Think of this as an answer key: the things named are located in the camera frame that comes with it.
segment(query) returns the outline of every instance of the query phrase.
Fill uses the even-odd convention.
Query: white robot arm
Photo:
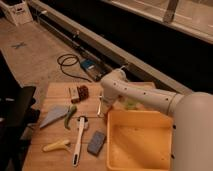
[[[127,83],[123,70],[116,69],[101,80],[100,112],[106,114],[118,96],[136,99],[174,119],[171,171],[213,170],[213,96],[187,96]]]

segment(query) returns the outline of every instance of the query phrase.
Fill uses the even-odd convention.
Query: yellow bin
[[[168,171],[172,119],[157,111],[111,110],[107,123],[109,171]]]

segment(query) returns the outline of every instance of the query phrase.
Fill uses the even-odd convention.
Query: floor
[[[17,81],[37,87],[35,108],[41,109],[50,82],[83,81],[64,75],[57,64],[60,55],[77,53],[37,22],[15,27],[0,18],[0,49]],[[78,64],[66,71],[88,78]]]

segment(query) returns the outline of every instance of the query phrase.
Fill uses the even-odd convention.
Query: power cord
[[[75,59],[75,61],[73,63],[70,63],[70,64],[65,64],[65,62],[67,60],[70,60],[70,59]],[[77,55],[75,54],[71,54],[71,53],[68,53],[68,54],[64,54],[64,55],[61,55],[57,58],[57,63],[60,65],[60,70],[62,71],[62,73],[64,73],[65,75],[69,76],[69,77],[73,77],[73,78],[78,78],[78,79],[82,79],[82,80],[86,80],[88,82],[92,82],[91,80],[87,79],[87,78],[84,78],[84,77],[80,77],[80,76],[76,76],[76,75],[72,75],[72,74],[69,74],[67,72],[64,71],[63,67],[70,67],[70,66],[73,66],[77,63],[80,64],[80,60],[78,58]]]

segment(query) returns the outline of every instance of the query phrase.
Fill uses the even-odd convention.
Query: gray sponge
[[[104,144],[105,139],[106,139],[106,136],[105,136],[104,133],[96,131],[93,134],[93,137],[92,137],[92,139],[90,140],[90,142],[87,146],[87,151],[90,154],[98,156],[98,154],[99,154],[99,152],[100,152],[100,150],[101,150],[101,148]]]

